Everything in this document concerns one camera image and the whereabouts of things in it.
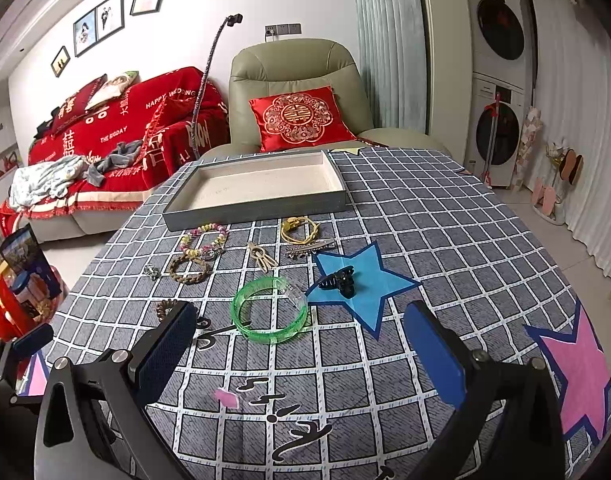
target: gray curtain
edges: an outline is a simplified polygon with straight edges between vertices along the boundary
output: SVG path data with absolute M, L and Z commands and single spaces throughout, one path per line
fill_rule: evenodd
M 421 0 L 357 0 L 359 70 L 375 126 L 425 133 L 426 43 Z

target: red blanket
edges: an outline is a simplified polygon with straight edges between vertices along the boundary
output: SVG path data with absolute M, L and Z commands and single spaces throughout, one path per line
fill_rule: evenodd
M 190 121 L 202 73 L 182 68 L 130 87 L 121 99 L 109 102 L 72 124 L 66 131 L 36 142 L 28 163 L 58 160 L 65 155 L 84 155 L 96 162 L 118 142 L 143 139 L 134 165 L 105 174 L 100 188 L 77 181 L 63 199 L 47 198 L 22 214 L 46 219 L 76 210 L 134 210 L 194 154 L 189 143 Z M 198 117 L 199 153 L 230 140 L 225 105 L 217 89 L 208 83 Z M 7 236 L 22 215 L 0 207 L 0 226 Z

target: gray tray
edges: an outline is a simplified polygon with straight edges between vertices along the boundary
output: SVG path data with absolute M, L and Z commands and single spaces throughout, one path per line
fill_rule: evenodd
M 198 166 L 164 209 L 170 231 L 346 209 L 346 186 L 327 152 L 286 153 Z

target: blue checkered tablecloth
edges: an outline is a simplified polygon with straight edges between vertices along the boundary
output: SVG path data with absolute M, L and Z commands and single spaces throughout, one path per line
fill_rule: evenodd
M 422 298 L 469 348 L 500 361 L 541 355 L 525 324 L 572 331 L 574 293 L 554 260 L 508 206 L 448 156 L 392 148 L 331 155 L 350 206 L 311 217 L 321 224 L 320 237 L 335 238 L 344 254 L 376 241 L 386 268 L 423 285 L 387 300 L 378 341 L 340 306 L 312 306 L 303 332 L 275 346 L 250 343 L 232 328 L 207 338 L 199 330 L 161 398 L 147 408 L 198 479 L 373 480 L 384 467 L 404 478 L 453 410 L 404 337 L 401 317 L 411 300 Z M 156 303 L 169 298 L 193 301 L 211 320 L 207 332 L 227 329 L 234 294 L 263 275 L 248 241 L 278 260 L 276 276 L 302 290 L 318 279 L 311 257 L 286 256 L 280 219 L 230 225 L 225 253 L 198 285 L 182 286 L 165 272 L 156 283 L 146 276 L 145 264 L 165 270 L 180 254 L 183 233 L 169 232 L 162 212 L 198 164 L 166 181 L 87 267 L 52 321 L 56 337 L 43 350 L 50 364 L 63 355 L 86 363 L 106 348 L 131 348 L 157 325 Z M 307 234 L 300 229 L 298 236 Z M 214 237 L 202 235 L 197 244 Z M 295 317 L 283 297 L 262 298 L 253 303 L 253 326 L 280 328 Z M 258 379 L 253 387 L 237 390 L 251 378 Z M 239 408 L 221 406 L 216 388 L 236 392 Z M 608 401 L 611 412 L 611 392 Z M 495 403 L 463 473 L 481 463 L 502 410 Z M 291 431 L 327 425 L 332 429 L 320 438 L 273 457 L 296 438 Z M 120 439 L 115 446 L 122 466 L 138 475 Z M 566 444 L 569 474 L 592 449 L 582 428 Z

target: black hair clip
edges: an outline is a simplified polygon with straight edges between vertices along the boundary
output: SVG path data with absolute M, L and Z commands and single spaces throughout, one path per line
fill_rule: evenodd
M 336 288 L 344 298 L 352 298 L 355 294 L 353 273 L 353 266 L 343 267 L 343 269 L 339 269 L 321 278 L 318 282 L 319 288 L 322 290 Z

